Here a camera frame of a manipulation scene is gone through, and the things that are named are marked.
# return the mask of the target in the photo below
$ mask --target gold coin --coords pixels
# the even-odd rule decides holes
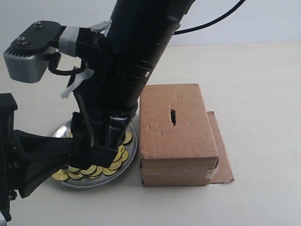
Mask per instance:
[[[65,170],[60,169],[58,172],[52,175],[52,178],[57,181],[65,181],[68,180],[69,175]]]
[[[88,178],[91,179],[91,180],[94,180],[94,179],[99,178],[99,177],[100,177],[100,174],[95,176],[95,177],[92,177],[91,175],[88,175]]]
[[[130,132],[126,132],[126,139],[123,142],[124,145],[127,145],[128,143],[130,143],[132,140],[132,134]]]
[[[128,152],[125,151],[125,152],[122,154],[122,157],[121,157],[122,162],[126,161],[127,158],[128,158]]]
[[[124,147],[124,145],[120,145],[118,148],[118,151],[120,150],[121,154],[124,153],[124,151],[126,150],[126,147]]]
[[[84,177],[84,175],[82,175],[81,173],[71,173],[71,172],[69,172],[69,176],[72,180],[79,180]]]
[[[109,167],[109,170],[117,170],[122,164],[122,160],[119,159],[118,161],[115,161],[111,164],[111,166]]]
[[[118,161],[121,158],[121,150],[118,148],[118,153],[113,161]]]
[[[79,171],[80,171],[80,169],[75,168],[75,167],[72,167],[72,166],[68,166],[68,170],[69,170],[70,172],[72,172],[72,173],[75,173],[75,172],[79,172]]]
[[[107,168],[103,169],[103,174],[106,175],[106,176],[111,176],[111,175],[113,175],[116,172],[117,172],[117,170],[109,170]]]
[[[103,167],[97,166],[96,167],[96,171],[94,173],[91,173],[88,177],[89,178],[97,177],[97,176],[99,176],[102,173],[102,171],[103,171]]]
[[[67,138],[72,138],[73,137],[73,135],[71,133],[71,129],[69,129],[69,130],[66,131],[66,137]]]
[[[96,170],[96,168],[97,168],[97,166],[92,165],[92,166],[90,166],[89,169],[82,169],[80,172],[81,172],[82,174],[84,174],[84,175],[89,175],[89,174],[91,174],[91,173],[94,173],[94,171]]]

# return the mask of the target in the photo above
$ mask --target white table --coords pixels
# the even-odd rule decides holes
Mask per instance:
[[[77,60],[62,60],[71,69]],[[29,85],[8,78],[15,128],[51,135],[77,105],[60,98],[67,79]],[[70,190],[52,179],[11,203],[11,226],[297,226],[301,221],[301,42],[168,48],[149,84],[199,83],[214,110],[235,182],[143,187],[137,159],[113,183]]]

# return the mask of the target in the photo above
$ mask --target metal plate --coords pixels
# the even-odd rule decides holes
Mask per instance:
[[[66,137],[66,131],[70,129],[71,121],[67,122],[64,124],[54,135],[53,137]],[[138,141],[137,141],[137,134],[134,130],[134,127],[132,124],[129,125],[127,128],[127,131],[130,132],[133,136],[132,141],[126,145],[126,150],[128,152],[128,159],[122,163],[121,167],[118,169],[118,171],[113,174],[112,176],[106,176],[103,173],[101,174],[100,177],[96,179],[89,179],[87,177],[83,177],[80,180],[72,180],[68,179],[66,181],[58,181],[58,183],[61,183],[62,185],[69,186],[69,187],[74,187],[74,188],[82,188],[82,189],[87,189],[87,188],[92,188],[95,186],[100,186],[107,184],[120,176],[126,169],[127,167],[131,164],[133,161],[137,148],[138,148]]]

